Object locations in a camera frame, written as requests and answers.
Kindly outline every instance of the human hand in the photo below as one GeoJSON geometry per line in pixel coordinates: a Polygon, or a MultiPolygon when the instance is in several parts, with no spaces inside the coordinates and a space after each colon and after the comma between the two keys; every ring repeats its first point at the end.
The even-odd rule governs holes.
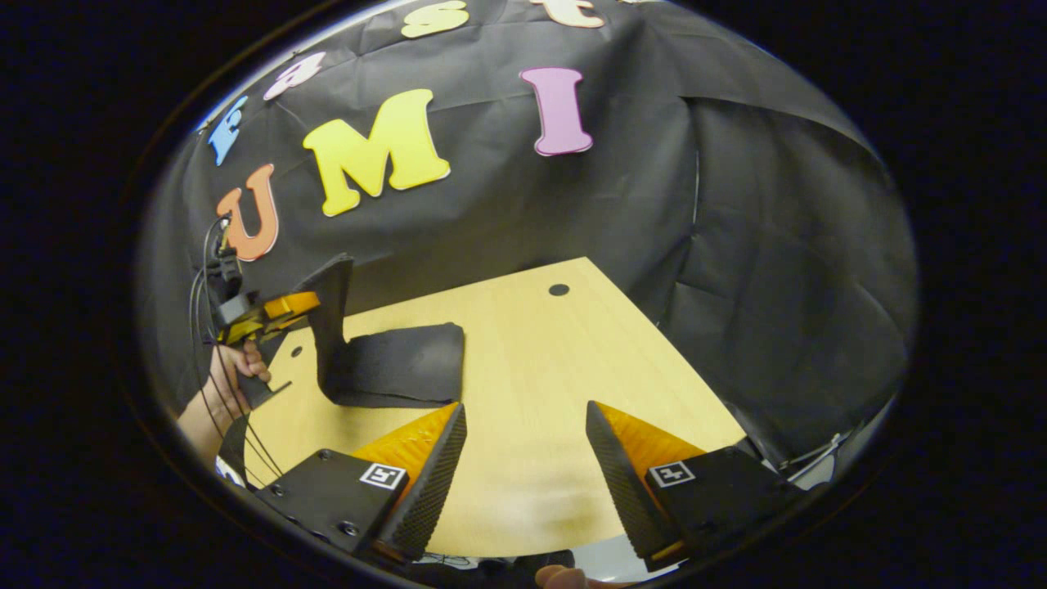
{"type": "Polygon", "coordinates": [[[247,398],[240,389],[238,372],[247,378],[258,377],[263,383],[272,379],[254,342],[244,343],[243,352],[215,346],[210,356],[210,379],[204,386],[203,394],[211,415],[224,427],[250,412],[247,398]]]}
{"type": "Polygon", "coordinates": [[[534,582],[541,589],[620,589],[633,583],[607,583],[585,577],[580,568],[566,568],[560,565],[541,567],[534,574],[534,582]]]}

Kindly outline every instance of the pink letter i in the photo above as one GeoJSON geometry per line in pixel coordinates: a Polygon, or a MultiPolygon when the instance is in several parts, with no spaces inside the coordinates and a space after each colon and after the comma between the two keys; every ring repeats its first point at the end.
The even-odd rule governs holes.
{"type": "Polygon", "coordinates": [[[541,155],[578,153],[593,146],[593,137],[582,131],[575,85],[582,74],[564,67],[525,69],[520,77],[534,87],[538,98],[541,137],[534,150],[541,155]]]}

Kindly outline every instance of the yellow letter m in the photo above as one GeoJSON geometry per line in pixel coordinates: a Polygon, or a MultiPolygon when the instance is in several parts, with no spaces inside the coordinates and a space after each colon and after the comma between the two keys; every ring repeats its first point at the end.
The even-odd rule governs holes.
{"type": "Polygon", "coordinates": [[[389,185],[405,189],[446,177],[450,163],[437,156],[425,106],[430,90],[408,90],[391,96],[378,109],[371,136],[364,137],[336,118],[313,129],[302,144],[313,150],[324,183],[324,213],[329,217],[355,208],[360,192],[352,189],[349,174],[371,196],[382,194],[385,161],[393,159],[389,185]]]}

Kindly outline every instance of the wooden table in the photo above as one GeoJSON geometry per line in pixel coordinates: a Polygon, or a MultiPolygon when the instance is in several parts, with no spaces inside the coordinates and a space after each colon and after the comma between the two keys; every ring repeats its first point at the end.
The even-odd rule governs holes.
{"type": "MultiPolygon", "coordinates": [[[[465,331],[469,435],[428,551],[515,557],[623,534],[585,437],[589,400],[705,451],[744,436],[675,348],[585,257],[348,317],[344,335],[444,322],[465,331]],[[555,284],[570,291],[553,296],[555,284]]],[[[250,423],[284,471],[320,448],[353,452],[432,411],[331,404],[316,384],[310,330],[287,336],[270,371],[274,387],[292,385],[250,423]]],[[[275,479],[249,447],[246,462],[262,477],[253,484],[275,479]]]]}

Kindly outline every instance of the foam letter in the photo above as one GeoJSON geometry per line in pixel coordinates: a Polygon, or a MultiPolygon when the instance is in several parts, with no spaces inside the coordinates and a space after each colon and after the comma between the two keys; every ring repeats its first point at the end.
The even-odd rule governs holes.
{"type": "Polygon", "coordinates": [[[520,77],[534,87],[538,99],[541,136],[534,150],[541,155],[577,153],[593,146],[593,137],[582,131],[575,85],[582,74],[563,67],[525,69],[520,77]]]}
{"type": "Polygon", "coordinates": [[[325,51],[313,53],[312,55],[309,55],[300,62],[285,69],[283,73],[276,76],[276,83],[265,91],[262,98],[271,100],[283,94],[288,88],[294,88],[298,84],[302,84],[312,77],[317,71],[320,70],[320,60],[322,60],[326,54],[327,52],[325,51]]]}
{"type": "Polygon", "coordinates": [[[567,26],[581,28],[597,28],[603,26],[600,17],[586,17],[582,8],[592,8],[593,3],[586,0],[531,0],[532,4],[544,4],[549,18],[567,26]]]}
{"type": "Polygon", "coordinates": [[[225,114],[221,121],[219,121],[218,127],[210,134],[210,138],[207,142],[215,148],[215,165],[221,165],[222,161],[225,160],[225,154],[229,152],[229,148],[232,146],[232,142],[237,140],[237,135],[240,134],[240,129],[237,124],[240,124],[240,118],[243,114],[240,112],[240,107],[244,106],[247,101],[247,96],[240,96],[240,99],[232,105],[229,112],[225,114]]]}
{"type": "Polygon", "coordinates": [[[360,192],[347,185],[343,173],[371,196],[381,195],[385,161],[391,157],[389,185],[397,189],[450,174],[450,163],[437,156],[429,134],[425,105],[431,99],[431,90],[408,90],[391,96],[378,109],[367,138],[340,118],[329,120],[306,135],[302,145],[316,155],[326,197],[325,214],[334,217],[360,203],[360,192]]]}
{"type": "Polygon", "coordinates": [[[465,8],[465,2],[461,0],[423,6],[404,17],[403,22],[407,26],[400,32],[408,39],[415,39],[458,28],[469,20],[469,13],[462,8],[465,8]]]}
{"type": "Polygon", "coordinates": [[[266,163],[247,178],[247,187],[254,194],[254,206],[258,207],[259,219],[262,221],[258,234],[249,235],[244,228],[244,218],[240,214],[240,188],[232,188],[218,203],[219,216],[232,211],[228,229],[229,245],[237,248],[237,257],[245,262],[258,259],[268,253],[280,232],[276,203],[273,202],[272,187],[269,185],[272,169],[272,163],[266,163]]]}

